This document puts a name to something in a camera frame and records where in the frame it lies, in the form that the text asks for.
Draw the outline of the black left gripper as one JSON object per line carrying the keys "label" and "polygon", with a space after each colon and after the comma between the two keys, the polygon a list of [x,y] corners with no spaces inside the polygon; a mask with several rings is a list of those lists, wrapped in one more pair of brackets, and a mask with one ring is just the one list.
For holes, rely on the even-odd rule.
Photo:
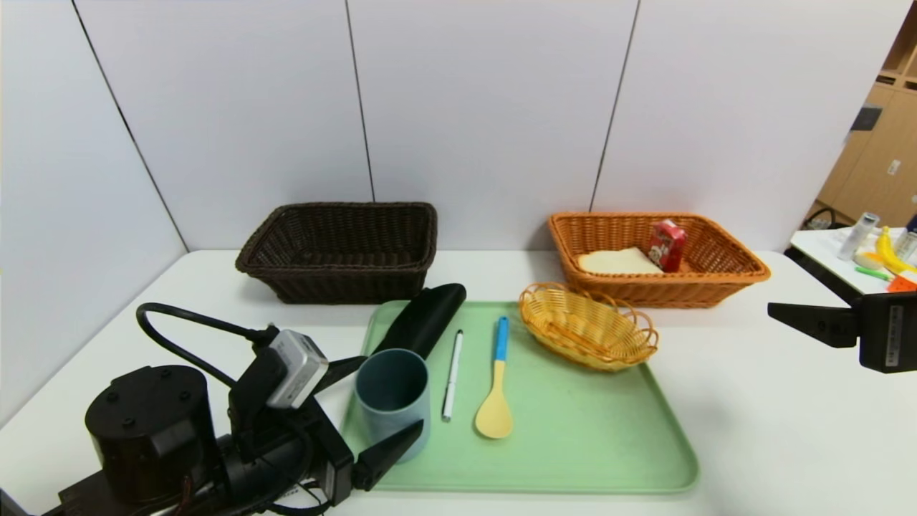
{"label": "black left gripper", "polygon": [[[357,372],[367,359],[334,360],[312,395]],[[413,422],[364,450],[354,464],[350,448],[313,398],[299,409],[259,409],[251,421],[234,421],[232,434],[224,438],[226,503],[266,507],[296,489],[318,489],[325,505],[338,506],[352,487],[372,490],[421,437],[423,427],[423,419]]]}

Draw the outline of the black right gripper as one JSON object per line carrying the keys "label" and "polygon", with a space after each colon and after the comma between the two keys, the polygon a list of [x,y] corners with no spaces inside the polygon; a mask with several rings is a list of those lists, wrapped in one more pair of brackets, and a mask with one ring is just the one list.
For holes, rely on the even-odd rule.
{"label": "black right gripper", "polygon": [[862,367],[881,373],[916,370],[916,293],[862,296],[851,307],[770,302],[771,319],[832,348],[858,344]]}

